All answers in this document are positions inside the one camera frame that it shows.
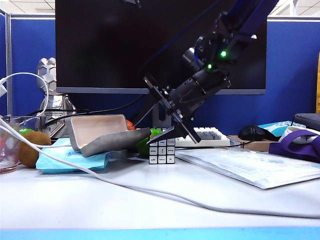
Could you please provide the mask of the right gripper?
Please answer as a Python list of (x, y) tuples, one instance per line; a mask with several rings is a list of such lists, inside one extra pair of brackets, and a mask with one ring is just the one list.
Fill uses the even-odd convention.
[(227, 73), (220, 70), (208, 71), (205, 68), (197, 71), (174, 89), (160, 88), (152, 76), (144, 77), (144, 81), (149, 88), (149, 94), (134, 119), (134, 125), (137, 126), (158, 103), (175, 121), (173, 126), (151, 137), (147, 145), (186, 136), (189, 136), (194, 143), (199, 143), (201, 138), (190, 126), (195, 111), (211, 96), (230, 84)]

